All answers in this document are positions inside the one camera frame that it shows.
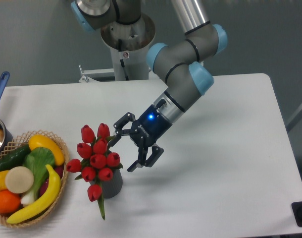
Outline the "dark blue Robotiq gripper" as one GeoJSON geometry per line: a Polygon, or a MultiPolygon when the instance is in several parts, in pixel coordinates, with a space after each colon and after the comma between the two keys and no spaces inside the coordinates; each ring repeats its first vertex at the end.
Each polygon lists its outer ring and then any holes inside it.
{"type": "Polygon", "coordinates": [[[113,147],[122,136],[130,136],[138,147],[138,158],[127,169],[128,172],[133,172],[136,168],[150,168],[157,162],[164,149],[155,143],[172,126],[172,123],[157,111],[155,105],[150,105],[137,120],[134,114],[127,112],[113,126],[115,135],[108,142],[108,149],[113,147]],[[131,128],[123,129],[129,122],[132,122],[131,128]]]}

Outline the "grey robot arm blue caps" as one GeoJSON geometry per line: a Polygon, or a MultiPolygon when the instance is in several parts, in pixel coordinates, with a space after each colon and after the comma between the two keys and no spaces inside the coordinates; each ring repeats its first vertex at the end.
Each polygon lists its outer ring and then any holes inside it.
{"type": "Polygon", "coordinates": [[[202,62],[224,50],[225,30],[211,24],[201,0],[174,0],[173,8],[185,39],[169,47],[154,44],[154,22],[141,11],[139,0],[74,0],[71,8],[89,32],[99,30],[109,47],[117,81],[148,79],[155,73],[167,89],[136,119],[127,113],[115,124],[110,145],[128,135],[138,147],[129,167],[151,167],[163,153],[156,141],[213,85],[202,62]]]}

